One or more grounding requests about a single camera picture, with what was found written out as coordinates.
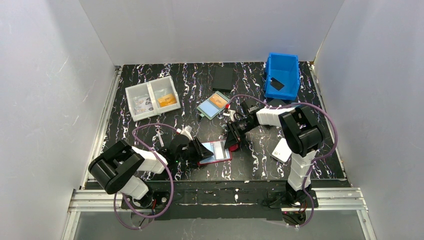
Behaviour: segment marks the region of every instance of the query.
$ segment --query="aluminum frame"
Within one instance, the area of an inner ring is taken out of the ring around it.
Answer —
[[[111,117],[112,108],[114,106],[115,96],[118,90],[118,83],[120,81],[122,74],[122,66],[116,67],[115,76],[113,78],[112,84],[110,85],[109,93],[106,98],[106,103],[103,108],[103,112],[101,114],[100,123],[97,129],[97,133],[95,134],[95,139],[93,143],[93,147],[91,149],[91,153],[89,155],[88,163],[85,168],[85,174],[81,182],[80,189],[84,189],[86,187],[86,183],[89,180],[93,180],[94,177],[89,173],[88,166],[90,162],[100,155],[102,151],[103,140],[105,139],[106,131],[108,129],[109,118]]]
[[[373,227],[368,217],[368,207],[359,187],[331,187],[313,188],[316,192],[319,207],[316,211],[357,211],[358,221],[361,224],[366,240],[375,240]],[[116,197],[116,210],[130,212],[130,209],[121,209],[122,195]],[[68,220],[63,232],[62,240],[73,240],[81,212],[113,212],[114,195],[104,190],[75,190],[72,194],[68,209]],[[282,212],[298,211],[297,208],[282,208]]]
[[[319,102],[321,103],[322,110],[324,110],[324,111],[326,111],[326,112],[327,112],[327,110],[326,110],[326,106],[324,105],[323,97],[322,97],[322,95],[321,95],[320,84],[319,84],[319,82],[318,82],[317,75],[315,74],[314,65],[311,65],[309,62],[308,62],[307,64],[308,64],[308,66],[309,66],[310,74],[311,74],[311,76],[312,76],[312,82],[313,82],[313,85],[315,86],[316,94],[318,95],[318,99],[319,99]],[[329,122],[329,120],[327,119],[327,117],[325,117],[325,119],[326,119],[326,121],[327,121],[327,126],[328,126],[328,129],[329,129],[330,135],[331,135],[331,139],[332,139],[332,140],[333,140],[333,142],[334,142],[334,133],[333,133],[333,129],[331,128],[330,122]],[[339,149],[338,149],[338,148],[336,148],[336,149],[335,149],[335,153],[337,154],[338,162],[340,163],[341,170],[342,170],[342,172],[343,172],[343,176],[344,176],[345,178],[347,178],[347,176],[346,176],[346,172],[345,172],[345,166],[343,165],[343,160],[341,159],[341,155],[340,155],[340,153],[339,153]]]

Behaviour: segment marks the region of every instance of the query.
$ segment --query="black robot arm segment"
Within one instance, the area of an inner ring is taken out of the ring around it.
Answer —
[[[114,194],[128,183],[144,160],[125,140],[120,140],[94,159],[88,171],[107,194]]]
[[[241,109],[245,117],[238,121],[228,121],[226,124],[228,135],[224,144],[225,149],[240,143],[245,137],[245,133],[260,125],[256,113],[262,108],[257,106],[255,100],[248,99],[243,101],[241,103]]]
[[[317,150],[324,140],[324,131],[308,106],[297,106],[278,115],[284,138],[295,154],[305,157]]]
[[[159,150],[170,165],[177,164],[180,159],[187,161],[188,164],[197,166],[198,162],[214,155],[208,150],[197,137],[187,137],[183,134],[177,134],[168,146]]]

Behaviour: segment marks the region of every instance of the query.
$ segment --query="orange card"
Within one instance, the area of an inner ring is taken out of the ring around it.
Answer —
[[[214,93],[210,98],[209,101],[213,104],[215,104],[218,108],[222,109],[225,107],[225,105],[228,103],[227,100],[225,100],[223,97],[221,97],[218,93]]]
[[[163,97],[158,98],[157,102],[159,103],[160,107],[165,107],[168,105],[176,104],[177,100],[175,99],[174,94],[170,93]]]

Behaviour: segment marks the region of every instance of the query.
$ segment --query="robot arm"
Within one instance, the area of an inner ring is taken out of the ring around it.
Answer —
[[[177,135],[158,152],[150,152],[130,146],[125,140],[120,140],[96,157],[88,167],[88,171],[104,188],[106,193],[121,192],[141,200],[149,191],[149,187],[138,177],[136,171],[161,174],[165,167],[157,159],[160,158],[167,166],[175,164],[184,158],[191,164],[212,156],[214,153],[205,148],[196,137],[192,137],[190,126],[177,130]]]
[[[160,154],[157,156],[168,165]],[[148,186],[134,175],[136,171],[149,171],[161,174],[165,167],[156,159],[153,152],[144,151],[130,146],[125,140],[120,140],[112,147],[94,159],[88,171],[104,188],[106,193],[117,192],[140,200],[148,191]]]
[[[245,133],[259,125],[281,127],[291,153],[291,171],[286,184],[286,198],[289,203],[305,199],[302,191],[303,180],[307,177],[305,189],[310,191],[309,166],[324,140],[324,131],[318,124],[308,106],[296,106],[283,109],[260,109],[256,102],[246,100],[241,103],[247,114],[239,121],[229,121],[225,147],[240,144]]]

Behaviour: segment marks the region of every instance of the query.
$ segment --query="white box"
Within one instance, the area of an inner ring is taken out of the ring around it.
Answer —
[[[127,87],[125,88],[125,93],[129,112],[131,113],[132,120],[134,121],[150,118],[152,116],[160,115],[162,113],[181,108],[178,93],[175,90],[174,82],[171,76],[166,76],[135,86]],[[176,99],[176,103],[161,107],[157,99],[167,94],[173,94]],[[151,109],[151,107],[153,109],[137,113],[137,109],[140,109],[140,106],[137,104],[140,102],[143,104],[149,104],[146,105],[148,106],[147,109]]]

